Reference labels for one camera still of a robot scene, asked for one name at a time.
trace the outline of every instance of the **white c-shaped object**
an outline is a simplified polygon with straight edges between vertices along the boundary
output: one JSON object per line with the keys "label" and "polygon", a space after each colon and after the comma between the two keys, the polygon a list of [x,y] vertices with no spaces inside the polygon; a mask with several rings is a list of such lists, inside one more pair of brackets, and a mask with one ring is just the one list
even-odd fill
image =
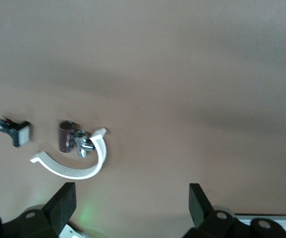
{"label": "white c-shaped object", "polygon": [[90,140],[92,141],[98,154],[98,163],[95,166],[90,167],[88,169],[77,170],[63,166],[58,162],[54,161],[52,158],[50,158],[45,151],[38,153],[37,155],[34,156],[34,158],[30,159],[30,161],[33,163],[39,162],[50,172],[64,178],[68,179],[91,178],[101,170],[103,162],[105,161],[105,158],[107,156],[107,147],[103,139],[103,136],[105,135],[106,132],[107,130],[105,128],[101,128],[99,130],[96,130],[90,137]]}

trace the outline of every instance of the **small black electronic component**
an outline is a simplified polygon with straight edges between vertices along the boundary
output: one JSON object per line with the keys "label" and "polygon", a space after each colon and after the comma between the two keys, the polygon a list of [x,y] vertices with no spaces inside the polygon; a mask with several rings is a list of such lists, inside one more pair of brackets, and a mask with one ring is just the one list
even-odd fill
{"label": "small black electronic component", "polygon": [[29,141],[30,123],[24,121],[17,124],[6,117],[2,117],[0,119],[0,131],[12,137],[13,146],[20,147]]}

